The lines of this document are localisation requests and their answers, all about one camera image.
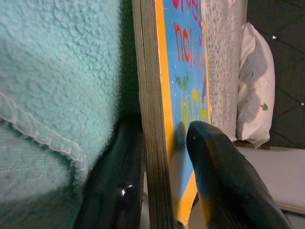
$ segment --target pillowcase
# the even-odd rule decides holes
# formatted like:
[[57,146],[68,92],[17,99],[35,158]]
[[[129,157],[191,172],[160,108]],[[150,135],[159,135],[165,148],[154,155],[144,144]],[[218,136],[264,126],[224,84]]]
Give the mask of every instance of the pillowcase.
[[275,99],[271,50],[253,25],[243,27],[236,135],[258,148],[270,139]]

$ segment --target book cover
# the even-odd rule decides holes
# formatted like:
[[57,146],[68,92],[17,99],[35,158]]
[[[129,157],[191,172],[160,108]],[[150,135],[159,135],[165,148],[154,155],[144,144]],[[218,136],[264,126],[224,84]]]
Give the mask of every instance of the book cover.
[[155,4],[173,213],[187,225],[197,189],[186,133],[191,121],[211,122],[205,1],[157,0]]

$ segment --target board book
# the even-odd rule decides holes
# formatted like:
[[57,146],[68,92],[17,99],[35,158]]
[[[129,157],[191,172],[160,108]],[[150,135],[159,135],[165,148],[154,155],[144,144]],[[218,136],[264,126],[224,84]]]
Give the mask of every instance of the board book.
[[187,226],[191,121],[211,122],[205,0],[132,0],[151,228]]

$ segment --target gray speckled fabric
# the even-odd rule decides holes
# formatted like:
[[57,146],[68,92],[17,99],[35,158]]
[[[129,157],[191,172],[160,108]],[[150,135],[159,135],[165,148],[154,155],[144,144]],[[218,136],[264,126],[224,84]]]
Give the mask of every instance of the gray speckled fabric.
[[236,113],[242,24],[247,0],[207,0],[212,124],[236,140]]

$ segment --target green dinosaur illustration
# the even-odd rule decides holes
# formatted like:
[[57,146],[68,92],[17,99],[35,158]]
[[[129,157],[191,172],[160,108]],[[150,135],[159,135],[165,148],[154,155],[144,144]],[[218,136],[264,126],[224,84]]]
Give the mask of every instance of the green dinosaur illustration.
[[190,81],[189,76],[188,76],[188,73],[186,73],[186,76],[184,76],[184,77],[182,78],[182,81],[181,81],[181,78],[180,78],[180,77],[177,77],[176,75],[175,75],[175,77],[176,77],[176,84],[178,84],[179,88],[182,89],[182,90],[184,90],[184,91],[186,91],[186,89],[187,89],[187,84],[188,84],[188,82]]
[[266,103],[264,103],[263,105],[261,105],[261,107],[263,108],[263,111],[267,111],[269,108],[268,108],[268,105]]

